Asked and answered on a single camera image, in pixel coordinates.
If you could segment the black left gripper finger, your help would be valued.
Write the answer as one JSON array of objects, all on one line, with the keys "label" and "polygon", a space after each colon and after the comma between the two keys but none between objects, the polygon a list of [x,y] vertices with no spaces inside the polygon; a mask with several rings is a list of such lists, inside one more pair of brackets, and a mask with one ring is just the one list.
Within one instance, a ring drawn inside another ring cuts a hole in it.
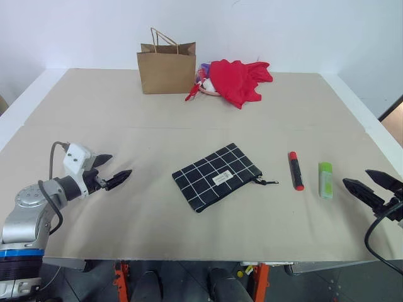
[{"label": "black left gripper finger", "polygon": [[121,171],[115,174],[111,179],[105,181],[105,186],[103,187],[106,191],[110,191],[115,187],[121,185],[132,173],[132,169]]},{"label": "black left gripper finger", "polygon": [[99,167],[108,162],[113,156],[110,154],[99,154],[95,157],[94,167]]}]

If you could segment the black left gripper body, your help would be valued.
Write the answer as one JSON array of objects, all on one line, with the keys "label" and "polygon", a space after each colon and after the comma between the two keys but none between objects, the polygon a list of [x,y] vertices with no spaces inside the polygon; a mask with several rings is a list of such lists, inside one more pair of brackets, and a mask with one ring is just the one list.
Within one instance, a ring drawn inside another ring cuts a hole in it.
[{"label": "black left gripper body", "polygon": [[105,186],[105,180],[99,177],[99,171],[96,168],[93,163],[90,170],[84,171],[82,175],[89,193],[94,193]]}]

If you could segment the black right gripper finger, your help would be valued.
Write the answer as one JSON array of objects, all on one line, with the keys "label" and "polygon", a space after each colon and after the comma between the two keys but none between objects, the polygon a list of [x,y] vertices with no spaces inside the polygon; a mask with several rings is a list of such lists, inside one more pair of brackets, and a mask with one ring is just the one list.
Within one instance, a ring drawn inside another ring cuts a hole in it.
[{"label": "black right gripper finger", "polygon": [[376,216],[384,212],[385,201],[377,196],[368,186],[360,181],[348,178],[343,179],[343,184],[354,197],[369,206]]},{"label": "black right gripper finger", "polygon": [[403,183],[401,181],[382,171],[367,169],[365,172],[370,176],[373,182],[393,192],[394,196],[402,201]]}]

